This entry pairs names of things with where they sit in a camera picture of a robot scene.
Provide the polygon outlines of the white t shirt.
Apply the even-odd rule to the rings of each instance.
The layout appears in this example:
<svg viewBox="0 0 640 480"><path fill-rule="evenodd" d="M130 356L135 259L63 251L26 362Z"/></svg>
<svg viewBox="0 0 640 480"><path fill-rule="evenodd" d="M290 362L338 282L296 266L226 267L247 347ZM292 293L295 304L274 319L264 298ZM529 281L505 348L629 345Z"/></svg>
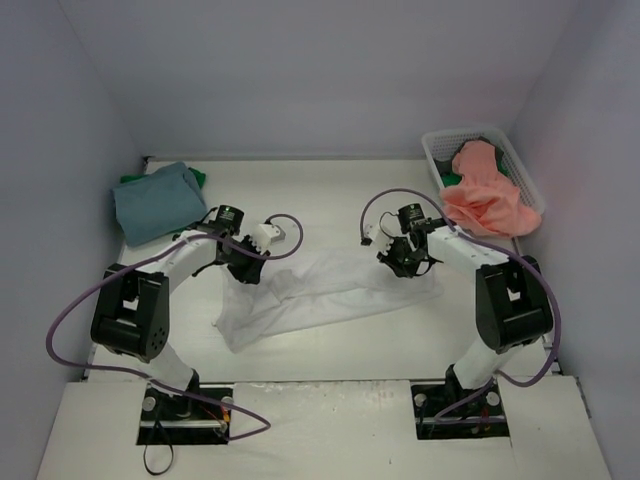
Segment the white t shirt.
<svg viewBox="0 0 640 480"><path fill-rule="evenodd" d="M237 353L268 337L398 311L442 293L434 273L398 278L364 250L302 252L266 262L256 285L226 273L215 326Z"/></svg>

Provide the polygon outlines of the grey-blue t shirt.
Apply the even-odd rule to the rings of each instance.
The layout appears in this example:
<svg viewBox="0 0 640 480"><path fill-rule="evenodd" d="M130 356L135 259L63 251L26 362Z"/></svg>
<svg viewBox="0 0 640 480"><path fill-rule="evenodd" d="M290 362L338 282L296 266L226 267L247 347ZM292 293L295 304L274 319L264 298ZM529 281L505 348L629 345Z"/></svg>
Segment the grey-blue t shirt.
<svg viewBox="0 0 640 480"><path fill-rule="evenodd" d="M111 189L116 221L129 247L139 247L201 220L208 208L183 162Z"/></svg>

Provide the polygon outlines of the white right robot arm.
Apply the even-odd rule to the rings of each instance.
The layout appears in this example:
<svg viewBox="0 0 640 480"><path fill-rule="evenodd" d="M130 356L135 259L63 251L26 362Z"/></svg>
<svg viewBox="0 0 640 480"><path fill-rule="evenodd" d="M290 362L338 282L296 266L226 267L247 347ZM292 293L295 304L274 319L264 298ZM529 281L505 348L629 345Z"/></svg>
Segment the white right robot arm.
<svg viewBox="0 0 640 480"><path fill-rule="evenodd" d="M442 388L445 405L464 412L517 350L553 329L548 288L531 256L485 244L443 218L427 218L417 203L401 208L396 217L399 235L380 224L363 229L361 243L375 246L380 263L406 279L419 277L423 264L432 268L442 263L474 283L477 335L448 368Z"/></svg>

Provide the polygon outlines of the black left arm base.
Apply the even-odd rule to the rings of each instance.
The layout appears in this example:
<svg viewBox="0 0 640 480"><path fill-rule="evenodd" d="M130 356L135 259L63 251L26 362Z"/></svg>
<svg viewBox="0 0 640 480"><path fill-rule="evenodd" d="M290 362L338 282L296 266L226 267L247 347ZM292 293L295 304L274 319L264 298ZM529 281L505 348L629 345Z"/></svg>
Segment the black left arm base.
<svg viewBox="0 0 640 480"><path fill-rule="evenodd" d="M169 395L147 386L142 400L136 444L227 445L231 416L227 407Z"/></svg>

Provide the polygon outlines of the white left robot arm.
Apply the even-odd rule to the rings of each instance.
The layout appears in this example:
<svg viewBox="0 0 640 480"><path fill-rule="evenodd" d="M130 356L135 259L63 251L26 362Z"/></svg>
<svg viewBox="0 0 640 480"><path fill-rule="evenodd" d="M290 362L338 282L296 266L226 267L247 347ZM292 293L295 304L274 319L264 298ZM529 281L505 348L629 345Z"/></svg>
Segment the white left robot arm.
<svg viewBox="0 0 640 480"><path fill-rule="evenodd" d="M238 240L243 217L235 207L219 207L214 219L175 235L155 261L129 272L121 264L110 266L105 278L122 275L99 291L91 339L115 355L135 358L146 377L171 387L163 405L180 420L198 411L200 380L169 344L170 296L188 278L212 266L225 266L241 283L259 282L269 248L282 230L263 223Z"/></svg>

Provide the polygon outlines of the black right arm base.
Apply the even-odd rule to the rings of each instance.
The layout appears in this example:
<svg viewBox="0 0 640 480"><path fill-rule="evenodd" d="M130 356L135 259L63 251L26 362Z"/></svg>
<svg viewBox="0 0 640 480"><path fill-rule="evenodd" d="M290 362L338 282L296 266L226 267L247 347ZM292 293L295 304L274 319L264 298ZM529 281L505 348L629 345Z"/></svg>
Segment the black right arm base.
<svg viewBox="0 0 640 480"><path fill-rule="evenodd" d="M508 438L510 429L496 380L489 387L457 390L445 382L410 384L419 441Z"/></svg>

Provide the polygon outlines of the pink t shirt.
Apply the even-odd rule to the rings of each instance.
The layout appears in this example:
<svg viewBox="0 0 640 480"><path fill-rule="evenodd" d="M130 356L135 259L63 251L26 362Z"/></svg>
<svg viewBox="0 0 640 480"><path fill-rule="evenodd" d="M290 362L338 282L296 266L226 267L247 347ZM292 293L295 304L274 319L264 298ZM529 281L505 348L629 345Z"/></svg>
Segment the pink t shirt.
<svg viewBox="0 0 640 480"><path fill-rule="evenodd" d="M497 153L480 139L461 146L452 159L460 181L441 190L443 211L476 236L528 235L541 225L542 216L522 202L521 189L499 170Z"/></svg>

